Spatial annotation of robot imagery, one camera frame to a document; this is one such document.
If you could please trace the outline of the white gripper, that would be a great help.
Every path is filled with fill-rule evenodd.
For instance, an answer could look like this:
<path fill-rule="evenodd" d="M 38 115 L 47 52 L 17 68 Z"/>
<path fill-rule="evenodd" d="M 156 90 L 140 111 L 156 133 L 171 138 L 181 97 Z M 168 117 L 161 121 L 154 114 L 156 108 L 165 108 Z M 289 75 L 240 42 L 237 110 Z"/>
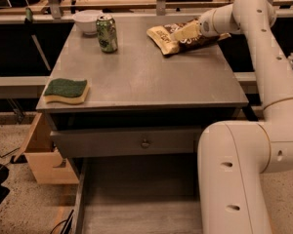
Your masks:
<path fill-rule="evenodd" d="M 182 41 L 185 39 L 195 38 L 201 33 L 206 37 L 219 36 L 220 33 L 215 29 L 213 17 L 216 10 L 209 10 L 202 14 L 199 21 L 191 21 L 184 27 L 181 27 L 171 34 L 174 41 Z"/>

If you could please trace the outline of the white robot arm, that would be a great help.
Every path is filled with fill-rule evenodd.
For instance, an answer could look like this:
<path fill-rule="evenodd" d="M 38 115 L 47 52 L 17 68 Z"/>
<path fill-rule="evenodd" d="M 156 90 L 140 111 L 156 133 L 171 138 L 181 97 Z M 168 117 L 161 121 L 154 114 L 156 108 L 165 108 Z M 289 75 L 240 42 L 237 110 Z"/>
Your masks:
<path fill-rule="evenodd" d="M 261 122 L 223 121 L 201 134 L 203 234 L 272 234 L 260 175 L 293 169 L 293 66 L 272 34 L 274 22 L 268 0 L 234 0 L 174 34 L 244 35 L 263 107 Z"/>

